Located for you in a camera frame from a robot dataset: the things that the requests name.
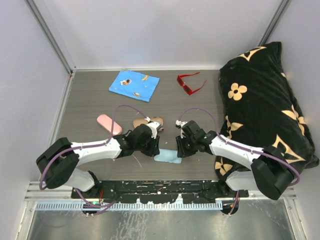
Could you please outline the aluminium front rail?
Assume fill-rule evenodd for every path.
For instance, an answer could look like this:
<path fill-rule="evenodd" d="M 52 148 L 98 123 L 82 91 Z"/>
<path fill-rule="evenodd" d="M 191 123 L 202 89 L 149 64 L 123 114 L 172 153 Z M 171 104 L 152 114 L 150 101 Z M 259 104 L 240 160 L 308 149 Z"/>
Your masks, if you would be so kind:
<path fill-rule="evenodd" d="M 26 201 L 36 210 L 80 210 L 86 215 L 109 211 L 229 210 L 235 200 L 266 200 L 258 190 L 231 190 L 216 180 L 105 180 L 93 196 L 70 186 L 40 190 L 31 182 Z"/>

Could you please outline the blue cartoon print cloth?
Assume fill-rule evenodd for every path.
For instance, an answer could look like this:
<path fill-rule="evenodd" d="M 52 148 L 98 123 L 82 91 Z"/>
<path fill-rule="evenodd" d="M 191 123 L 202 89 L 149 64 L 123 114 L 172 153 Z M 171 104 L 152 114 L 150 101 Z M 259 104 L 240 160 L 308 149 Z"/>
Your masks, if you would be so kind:
<path fill-rule="evenodd" d="M 149 102 L 160 79 L 147 74 L 125 70 L 120 71 L 109 91 L 143 102 Z"/>

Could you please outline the light blue cloth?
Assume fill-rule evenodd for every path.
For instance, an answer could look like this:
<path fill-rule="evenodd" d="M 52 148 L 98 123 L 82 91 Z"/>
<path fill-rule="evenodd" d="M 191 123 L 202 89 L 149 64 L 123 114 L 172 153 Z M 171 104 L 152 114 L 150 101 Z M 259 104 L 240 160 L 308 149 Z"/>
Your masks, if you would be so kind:
<path fill-rule="evenodd" d="M 159 154 L 153 158 L 157 162 L 180 164 L 182 158 L 178 157 L 178 151 L 172 149 L 159 149 Z"/>

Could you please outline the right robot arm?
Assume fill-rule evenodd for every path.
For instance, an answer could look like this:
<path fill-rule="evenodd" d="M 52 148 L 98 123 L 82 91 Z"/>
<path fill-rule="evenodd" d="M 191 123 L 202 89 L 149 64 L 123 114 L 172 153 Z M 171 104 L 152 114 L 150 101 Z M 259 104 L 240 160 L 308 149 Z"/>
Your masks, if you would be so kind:
<path fill-rule="evenodd" d="M 176 137 L 177 156 L 186 158 L 197 152 L 229 159 L 247 171 L 231 172 L 225 181 L 219 184 L 219 191 L 225 197 L 231 197 L 236 191 L 260 191 L 271 200 L 278 200 L 294 180 L 299 180 L 299 173 L 287 163 L 274 147 L 248 146 L 228 139 L 211 130 L 205 132 L 193 121 L 175 122 L 180 129 Z"/>

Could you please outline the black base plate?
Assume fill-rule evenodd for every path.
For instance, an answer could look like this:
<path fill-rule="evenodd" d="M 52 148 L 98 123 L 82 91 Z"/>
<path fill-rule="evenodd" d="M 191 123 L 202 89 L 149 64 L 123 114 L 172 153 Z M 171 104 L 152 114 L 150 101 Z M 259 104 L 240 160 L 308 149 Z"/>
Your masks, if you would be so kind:
<path fill-rule="evenodd" d="M 102 199 L 106 203 L 124 204 L 174 203 L 182 197 L 183 204 L 215 203 L 218 198 L 236 197 L 223 181 L 217 180 L 103 180 L 93 195 L 83 192 L 86 200 Z"/>

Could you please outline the brown striped glasses case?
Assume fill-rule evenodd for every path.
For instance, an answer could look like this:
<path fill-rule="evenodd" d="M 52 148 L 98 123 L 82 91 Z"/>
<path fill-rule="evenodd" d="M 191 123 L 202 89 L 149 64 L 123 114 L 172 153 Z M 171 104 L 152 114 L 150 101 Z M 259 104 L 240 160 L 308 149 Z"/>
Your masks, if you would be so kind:
<path fill-rule="evenodd" d="M 159 116 L 154 116 L 150 118 L 150 122 L 158 122 L 160 123 L 160 128 L 158 129 L 159 132 L 162 132 L 164 130 L 164 120 Z M 147 125 L 149 123 L 148 120 L 145 118 L 136 118 L 133 121 L 133 127 L 136 128 L 142 124 Z"/>

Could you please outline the pink glasses case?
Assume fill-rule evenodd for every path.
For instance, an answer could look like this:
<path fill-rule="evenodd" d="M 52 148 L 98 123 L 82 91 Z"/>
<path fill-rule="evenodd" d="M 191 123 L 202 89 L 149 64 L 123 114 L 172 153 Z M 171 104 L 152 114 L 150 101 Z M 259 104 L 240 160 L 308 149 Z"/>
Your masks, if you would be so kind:
<path fill-rule="evenodd" d="M 119 135 L 122 133 L 122 127 L 118 123 L 113 122 L 112 118 L 105 114 L 99 115 L 96 121 L 101 127 L 113 135 Z"/>

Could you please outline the red sunglasses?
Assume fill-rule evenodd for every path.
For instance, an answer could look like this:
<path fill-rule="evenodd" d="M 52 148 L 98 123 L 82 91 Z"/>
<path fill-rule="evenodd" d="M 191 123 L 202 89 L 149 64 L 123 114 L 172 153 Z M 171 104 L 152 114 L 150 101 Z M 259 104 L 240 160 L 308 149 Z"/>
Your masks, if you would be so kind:
<path fill-rule="evenodd" d="M 200 72 L 198 71 L 198 72 L 195 72 L 195 73 L 192 73 L 192 74 L 181 74 L 181 75 L 178 75 L 177 78 L 176 78 L 176 81 L 178 82 L 178 84 L 183 88 L 183 90 L 184 90 L 189 96 L 191 96 L 191 95 L 193 95 L 194 93 L 196 93 L 196 92 L 198 92 L 199 90 L 201 90 L 201 89 L 205 86 L 207 80 L 205 80 L 205 81 L 203 82 L 203 84 L 202 84 L 199 88 L 197 88 L 197 89 L 192 89 L 192 88 L 184 81 L 184 78 L 191 77 L 191 76 L 195 76 L 195 75 L 198 75 L 199 73 L 200 73 Z"/>

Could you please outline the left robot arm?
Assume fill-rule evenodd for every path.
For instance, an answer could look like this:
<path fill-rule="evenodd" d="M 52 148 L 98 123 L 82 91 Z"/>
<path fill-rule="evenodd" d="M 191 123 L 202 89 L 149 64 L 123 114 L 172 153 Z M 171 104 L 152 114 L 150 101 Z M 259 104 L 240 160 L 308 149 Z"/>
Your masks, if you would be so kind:
<path fill-rule="evenodd" d="M 101 190 L 101 183 L 91 171 L 82 171 L 78 166 L 102 159 L 119 159 L 141 152 L 148 157 L 159 155 L 159 122 L 141 124 L 126 134 L 112 136 L 94 142 L 70 142 L 59 138 L 36 160 L 41 172 L 39 188 L 56 189 L 69 186 L 95 198 Z"/>

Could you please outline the black floral plush pillow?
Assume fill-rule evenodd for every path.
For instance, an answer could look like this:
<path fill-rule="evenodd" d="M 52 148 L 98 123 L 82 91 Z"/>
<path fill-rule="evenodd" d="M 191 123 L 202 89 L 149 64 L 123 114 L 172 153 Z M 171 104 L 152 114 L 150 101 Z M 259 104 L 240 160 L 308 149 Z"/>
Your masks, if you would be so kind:
<path fill-rule="evenodd" d="M 310 129 L 282 67 L 281 42 L 229 60 L 219 71 L 219 88 L 225 117 L 221 135 L 253 147 L 274 147 L 299 173 L 319 165 Z"/>

